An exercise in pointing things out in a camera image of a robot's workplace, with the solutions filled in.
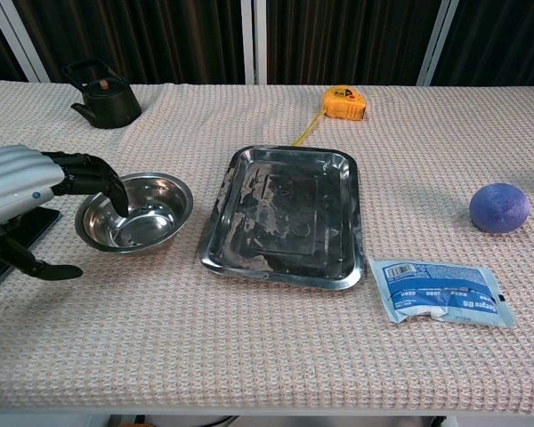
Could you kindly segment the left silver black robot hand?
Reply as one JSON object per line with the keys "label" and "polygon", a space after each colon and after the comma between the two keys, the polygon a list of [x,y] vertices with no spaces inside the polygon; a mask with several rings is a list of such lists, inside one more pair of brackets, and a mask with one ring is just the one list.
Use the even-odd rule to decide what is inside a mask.
{"label": "left silver black robot hand", "polygon": [[8,232],[19,218],[54,197],[96,195],[108,197],[122,217],[129,214],[125,186],[103,159],[89,154],[68,154],[31,149],[25,145],[0,147],[0,262],[48,281],[78,278],[73,265],[51,265],[38,260]]}

